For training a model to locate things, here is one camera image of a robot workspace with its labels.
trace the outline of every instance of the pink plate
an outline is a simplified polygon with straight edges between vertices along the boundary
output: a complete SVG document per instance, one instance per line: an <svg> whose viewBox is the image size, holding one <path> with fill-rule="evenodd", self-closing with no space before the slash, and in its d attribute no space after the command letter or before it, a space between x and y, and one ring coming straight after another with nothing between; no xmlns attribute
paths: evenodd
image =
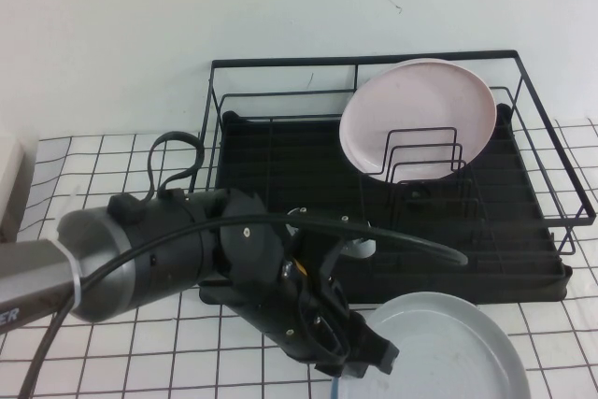
<svg viewBox="0 0 598 399"><path fill-rule="evenodd" d="M492 93L476 74L443 60L411 60L357 90L340 122L340 143L372 178L436 179L457 170L460 159L469 164L495 123Z"/></svg>

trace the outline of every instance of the gray plate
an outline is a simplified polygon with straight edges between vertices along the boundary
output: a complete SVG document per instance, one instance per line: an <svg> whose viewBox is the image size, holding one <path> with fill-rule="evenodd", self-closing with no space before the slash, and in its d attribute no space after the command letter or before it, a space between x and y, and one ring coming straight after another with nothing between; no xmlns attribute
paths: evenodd
<svg viewBox="0 0 598 399"><path fill-rule="evenodd" d="M503 331L470 303L442 293L399 296L367 323L400 350L390 376L369 368L341 378L336 399L529 399L518 353Z"/></svg>

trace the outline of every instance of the black cable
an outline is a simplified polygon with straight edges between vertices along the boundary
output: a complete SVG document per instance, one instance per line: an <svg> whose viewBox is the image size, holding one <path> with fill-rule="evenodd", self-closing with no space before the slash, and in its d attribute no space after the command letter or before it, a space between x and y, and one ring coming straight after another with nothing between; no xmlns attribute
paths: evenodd
<svg viewBox="0 0 598 399"><path fill-rule="evenodd" d="M191 167L183 170L180 173L176 173L175 175L171 176L166 181L164 181L160 186L158 186L158 188L157 188L158 197L163 197L166 195L166 185L170 181L188 178L191 175L196 174L197 171L204 164L204 155L206 153L206 151L204 149L204 144L195 135L185 133L184 131L170 131L168 133L164 133L163 135L161 135L154 141L154 143L151 145L151 148L149 149L148 168L147 168L148 178L149 178L149 189L148 189L148 193L146 194L146 197L142 200L144 203L147 203L149 200L151 200L151 198L153 198L153 195L156 193L156 187L153 183L153 169L151 168L151 156L152 156L153 152L156 150L156 147L158 147L160 144L163 144L165 142L169 142L172 140L176 140L177 142L184 142L184 143L189 144L192 147L194 147L195 151L196 151L195 162L193 163L193 165Z"/></svg>
<svg viewBox="0 0 598 399"><path fill-rule="evenodd" d="M171 240L175 240L185 235L197 233L200 231L220 228L222 226L260 223L283 223L289 224L296 228L321 231L333 235L342 235L353 238L360 236L373 240L403 242L430 253L437 260L440 260L444 263L455 264L458 266L467 265L467 256L465 256L463 253L445 245L425 240L423 238L415 237L413 235L405 235L386 229L372 228L362 224L347 223L343 221L333 221L328 219L301 217L284 214L261 214L238 217L226 217L203 221L201 223L195 223L189 226L185 226L181 229L173 231L172 233L154 238L149 242L139 245L138 247L128 249L118 257L115 257L114 259L100 266L97 270L95 270L88 277L81 281L81 289L83 292L88 291L120 266L126 264L129 261L132 261L135 257L140 256L141 254L149 251L150 249L153 249ZM41 365L44 363L44 360L46 358L46 355L48 354L48 350L50 349L52 341L58 333L60 326L63 324L66 315L68 315L71 308L73 307L73 304L74 295L71 294L60 305L57 315L51 321L48 330L44 334L37 348L36 355L31 361L31 364L29 365L27 375L25 376L25 379L23 380L23 383L21 385L19 399L29 399L33 394L33 390L36 385L36 380L37 376L39 375Z"/></svg>

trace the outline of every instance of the dish rack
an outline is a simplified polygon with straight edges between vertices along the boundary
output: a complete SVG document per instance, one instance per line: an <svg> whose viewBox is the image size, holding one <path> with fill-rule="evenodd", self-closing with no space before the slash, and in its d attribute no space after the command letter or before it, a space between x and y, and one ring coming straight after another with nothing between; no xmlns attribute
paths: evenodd
<svg viewBox="0 0 598 399"><path fill-rule="evenodd" d="M380 174L402 164L449 164L441 179L385 183L345 157L343 108L374 75L418 58L452 61L491 87L497 121L491 140L463 161L455 128L389 130ZM571 231L596 213L514 50L212 62L201 137L213 131L205 185L255 192L270 212L297 207L357 216L373 226L464 252L464 270L436 263L406 245L377 243L367 259L341 257L334 276L351 303L381 303L408 292L454 294L474 303L563 299L576 251ZM390 136L450 134L445 160L401 162Z"/></svg>

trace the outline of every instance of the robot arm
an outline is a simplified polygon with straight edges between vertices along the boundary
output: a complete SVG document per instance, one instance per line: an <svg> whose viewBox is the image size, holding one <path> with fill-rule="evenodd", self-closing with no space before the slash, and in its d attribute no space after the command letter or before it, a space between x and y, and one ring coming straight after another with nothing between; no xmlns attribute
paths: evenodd
<svg viewBox="0 0 598 399"><path fill-rule="evenodd" d="M142 217L128 220L121 206L131 198L124 194L108 208L62 218L59 240L84 278L129 248L189 224L265 214L259 198L239 191L168 191L146 203ZM299 362L315 363L332 376L345 371L362 377L369 365L390 373L398 350L349 310L331 278L344 239L304 230L289 239L283 247L270 224L183 236L118 268L86 292L72 313L103 321L199 284L203 301L228 306ZM49 240L0 251L0 334L56 312L72 293L69 262Z"/></svg>

